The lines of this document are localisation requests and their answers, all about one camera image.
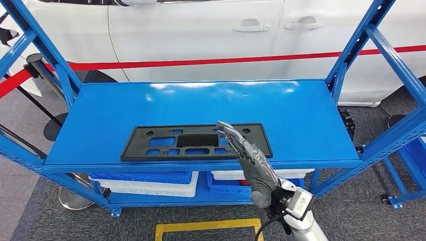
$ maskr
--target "black plastic panel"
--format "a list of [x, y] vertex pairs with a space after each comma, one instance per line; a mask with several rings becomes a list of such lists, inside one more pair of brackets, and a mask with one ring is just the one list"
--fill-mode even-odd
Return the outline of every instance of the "black plastic panel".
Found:
[[[272, 157], [262, 124], [233, 124], [267, 158]], [[135, 127], [121, 155], [122, 161], [235, 159], [236, 154], [216, 125]]]

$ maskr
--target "black stanchion base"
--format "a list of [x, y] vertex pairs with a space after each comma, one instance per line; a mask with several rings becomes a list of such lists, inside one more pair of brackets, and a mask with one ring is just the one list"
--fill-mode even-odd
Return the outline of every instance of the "black stanchion base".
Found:
[[391, 116], [388, 120], [387, 120], [387, 126], [386, 128], [389, 129], [391, 128], [394, 124], [396, 124], [398, 121], [402, 120], [402, 118], [406, 117], [407, 115], [405, 114], [396, 114]]
[[[56, 118], [61, 123], [64, 123], [67, 115], [68, 115], [68, 113], [62, 113], [62, 114], [57, 115]], [[55, 123], [53, 120], [50, 120], [44, 126], [43, 135], [46, 139], [54, 142], [56, 140], [56, 137], [58, 137], [60, 130], [61, 130], [61, 127], [57, 123]]]

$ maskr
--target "red stripe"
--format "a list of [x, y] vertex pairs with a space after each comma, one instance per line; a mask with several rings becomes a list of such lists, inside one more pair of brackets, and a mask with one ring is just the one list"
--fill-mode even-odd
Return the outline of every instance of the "red stripe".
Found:
[[[426, 51], [426, 45], [397, 47], [398, 53]], [[316, 59], [339, 57], [341, 52], [314, 53], [314, 54], [292, 54], [278, 56], [263, 57], [245, 57], [245, 58], [228, 58], [228, 59], [197, 59], [197, 60], [173, 60], [173, 61], [145, 61], [145, 62], [121, 62], [121, 63], [71, 63], [70, 66], [75, 71], [97, 70], [97, 69], [127, 69], [127, 68], [147, 68], [147, 67], [168, 67], [168, 66], [187, 66], [187, 65], [203, 65], [203, 64], [229, 64], [229, 63], [247, 63], [261, 61], [278, 61], [278, 60], [294, 60], [294, 59]], [[359, 55], [380, 54], [378, 49], [362, 50]], [[30, 74], [25, 70], [21, 70], [14, 76], [0, 83], [0, 98], [18, 87], [25, 80], [30, 78]]]
[[13, 89], [24, 83], [25, 80], [31, 77], [30, 73], [26, 69], [23, 69], [15, 75], [7, 78], [5, 81], [0, 83], [0, 98], [11, 92]]

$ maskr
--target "white car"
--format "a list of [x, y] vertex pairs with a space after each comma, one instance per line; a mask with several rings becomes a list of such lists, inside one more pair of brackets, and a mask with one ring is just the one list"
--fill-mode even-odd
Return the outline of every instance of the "white car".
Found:
[[[281, 61], [102, 70], [118, 82], [324, 78], [337, 57], [320, 54], [301, 58], [299, 54], [342, 51], [372, 2], [23, 1], [70, 62], [295, 55]], [[419, 47], [426, 47], [425, 10], [423, 0], [396, 1], [379, 27], [394, 47], [416, 46], [401, 56], [417, 77], [426, 75], [426, 52], [419, 51]], [[10, 16], [0, 27], [22, 34]], [[364, 49], [376, 48], [369, 42]], [[22, 57], [35, 52], [30, 46]], [[340, 104], [376, 106], [401, 86], [381, 55], [362, 55], [346, 74]]]

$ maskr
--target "blue plastic crate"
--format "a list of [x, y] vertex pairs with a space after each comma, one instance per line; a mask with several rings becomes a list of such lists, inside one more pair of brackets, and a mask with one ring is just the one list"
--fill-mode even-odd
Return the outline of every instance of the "blue plastic crate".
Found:
[[91, 179], [189, 184], [192, 172], [89, 173]]
[[405, 145], [404, 148], [411, 154], [412, 159], [426, 177], [426, 143], [421, 138], [417, 138]]
[[[289, 181], [305, 188], [303, 178], [289, 179]], [[250, 186], [241, 185], [239, 180], [215, 180], [211, 172], [207, 172], [207, 184], [211, 193], [250, 194], [252, 192]]]

